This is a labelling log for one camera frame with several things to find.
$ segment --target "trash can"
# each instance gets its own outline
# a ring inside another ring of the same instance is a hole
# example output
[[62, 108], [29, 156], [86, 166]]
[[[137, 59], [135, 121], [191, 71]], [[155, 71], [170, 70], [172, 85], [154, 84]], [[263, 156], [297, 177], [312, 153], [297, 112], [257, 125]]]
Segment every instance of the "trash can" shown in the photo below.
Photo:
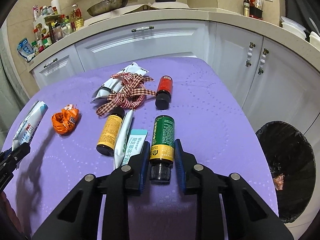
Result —
[[305, 210], [316, 182], [316, 163], [307, 139], [292, 125], [268, 122], [256, 135], [272, 178], [283, 175], [283, 189], [276, 190], [279, 218], [294, 222]]

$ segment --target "kitchen cabinet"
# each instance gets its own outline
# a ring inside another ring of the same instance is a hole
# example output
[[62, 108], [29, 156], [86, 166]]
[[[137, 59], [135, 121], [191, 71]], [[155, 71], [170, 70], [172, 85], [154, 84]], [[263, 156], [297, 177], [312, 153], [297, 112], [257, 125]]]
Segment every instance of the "kitchen cabinet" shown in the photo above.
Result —
[[215, 50], [208, 63], [242, 107], [256, 73], [263, 37], [231, 25], [216, 26]]
[[83, 73], [79, 55], [74, 45], [58, 52], [33, 69], [39, 88]]
[[[263, 51], [268, 50], [263, 73]], [[254, 131], [280, 120], [305, 133], [320, 110], [320, 82], [316, 72], [301, 57], [264, 38], [258, 69], [243, 106]]]
[[207, 60], [209, 22], [170, 20], [116, 28], [76, 44], [85, 71], [147, 57]]

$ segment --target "purple tablecloth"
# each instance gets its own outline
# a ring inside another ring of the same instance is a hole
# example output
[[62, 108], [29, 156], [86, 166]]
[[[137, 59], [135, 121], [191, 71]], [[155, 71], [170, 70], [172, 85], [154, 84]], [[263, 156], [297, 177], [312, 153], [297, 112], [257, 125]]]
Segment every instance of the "purple tablecloth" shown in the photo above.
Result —
[[[4, 143], [11, 147], [19, 123], [35, 100], [49, 109], [31, 143], [31, 152], [14, 172], [5, 192], [27, 234], [33, 234], [50, 212], [84, 175], [110, 174], [113, 159], [95, 149], [105, 123], [95, 114], [91, 96], [110, 75], [129, 63], [95, 69], [40, 90], [23, 108]], [[175, 120], [175, 138], [199, 163], [215, 173], [237, 172], [260, 194], [275, 213], [277, 201], [271, 174], [260, 144], [247, 118], [214, 71], [196, 58], [138, 60], [150, 71], [156, 90], [160, 77], [173, 78], [169, 110], [158, 111], [153, 99], [134, 113], [134, 129], [147, 129], [151, 142], [154, 119], [167, 114]], [[81, 119], [69, 135], [60, 136], [52, 128], [51, 116], [67, 104], [77, 104]], [[179, 192], [175, 168], [167, 186], [150, 185], [141, 197], [129, 199], [130, 239], [195, 239], [196, 197]]]

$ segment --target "red bottle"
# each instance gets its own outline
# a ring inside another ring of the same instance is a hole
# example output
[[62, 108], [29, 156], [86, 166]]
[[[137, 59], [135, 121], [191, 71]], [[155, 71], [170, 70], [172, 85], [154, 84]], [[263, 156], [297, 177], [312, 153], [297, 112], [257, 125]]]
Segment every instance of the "red bottle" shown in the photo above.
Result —
[[172, 94], [172, 78], [163, 76], [160, 79], [156, 94], [156, 108], [158, 110], [166, 110], [169, 108], [169, 103]]

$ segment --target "cabinet handle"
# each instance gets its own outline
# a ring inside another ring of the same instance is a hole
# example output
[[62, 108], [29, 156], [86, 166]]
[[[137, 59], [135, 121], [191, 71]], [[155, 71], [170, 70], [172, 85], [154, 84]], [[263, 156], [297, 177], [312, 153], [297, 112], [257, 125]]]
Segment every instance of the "cabinet handle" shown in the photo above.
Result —
[[45, 64], [45, 65], [43, 66], [43, 68], [49, 67], [50, 65], [52, 65], [52, 64], [55, 63], [56, 61], [58, 61], [57, 58], [55, 58], [54, 60], [50, 61], [48, 64]]
[[269, 50], [267, 49], [264, 49], [264, 51], [262, 52], [262, 55], [261, 55], [261, 59], [260, 59], [260, 65], [259, 65], [259, 69], [258, 69], [258, 75], [261, 75], [263, 74], [263, 65], [265, 64], [266, 62], [266, 58], [267, 58], [267, 54], [269, 54]]
[[251, 57], [252, 57], [252, 50], [253, 50], [253, 48], [254, 48], [255, 46], [256, 46], [256, 44], [254, 44], [253, 42], [250, 42], [249, 50], [248, 50], [248, 54], [247, 54], [247, 61], [246, 61], [246, 63], [245, 63], [245, 66], [246, 66], [246, 67], [251, 66], [250, 60], [251, 60]]
[[131, 32], [132, 33], [141, 32], [141, 31], [151, 30], [151, 29], [154, 29], [154, 28], [155, 28], [154, 26], [141, 27], [141, 28], [138, 28], [138, 29], [132, 29]]

